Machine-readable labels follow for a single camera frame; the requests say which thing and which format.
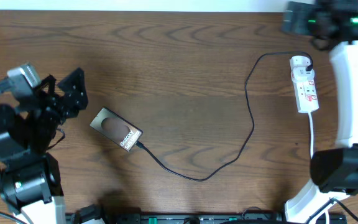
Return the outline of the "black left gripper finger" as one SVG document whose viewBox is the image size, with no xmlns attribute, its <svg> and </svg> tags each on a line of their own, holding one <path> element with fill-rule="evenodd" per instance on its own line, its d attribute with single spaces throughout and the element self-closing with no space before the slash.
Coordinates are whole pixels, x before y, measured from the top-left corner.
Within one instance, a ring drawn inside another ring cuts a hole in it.
<svg viewBox="0 0 358 224">
<path fill-rule="evenodd" d="M 44 78 L 39 85 L 35 87 L 35 95 L 37 98 L 47 98 L 55 96 L 56 78 L 52 75 Z"/>
<path fill-rule="evenodd" d="M 85 88 L 85 72 L 80 67 L 65 77 L 58 87 L 64 92 L 58 101 L 58 109 L 64 118 L 75 118 L 79 111 L 86 109 L 88 97 Z"/>
</svg>

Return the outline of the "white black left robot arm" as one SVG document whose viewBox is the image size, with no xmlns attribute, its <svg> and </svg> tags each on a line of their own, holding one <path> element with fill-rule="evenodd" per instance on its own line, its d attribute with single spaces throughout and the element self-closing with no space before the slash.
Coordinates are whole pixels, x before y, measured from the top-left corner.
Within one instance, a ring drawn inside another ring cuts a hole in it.
<svg viewBox="0 0 358 224">
<path fill-rule="evenodd" d="M 97 205 L 67 213 L 58 161 L 48 153 L 60 126 L 86 109 L 85 74 L 77 68 L 58 82 L 40 79 L 31 64 L 8 71 L 0 95 L 11 92 L 18 106 L 0 104 L 0 195 L 16 223 L 107 223 Z"/>
</svg>

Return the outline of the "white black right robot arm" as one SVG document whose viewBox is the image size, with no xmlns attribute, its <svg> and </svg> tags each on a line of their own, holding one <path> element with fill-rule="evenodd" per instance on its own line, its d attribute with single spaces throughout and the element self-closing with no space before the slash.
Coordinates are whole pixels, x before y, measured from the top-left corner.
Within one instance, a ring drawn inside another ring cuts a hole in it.
<svg viewBox="0 0 358 224">
<path fill-rule="evenodd" d="M 336 81 L 335 147 L 313 154 L 310 180 L 284 207 L 286 221 L 315 223 L 358 194 L 358 1 L 289 1 L 282 29 L 307 35 L 314 48 L 328 51 Z"/>
</svg>

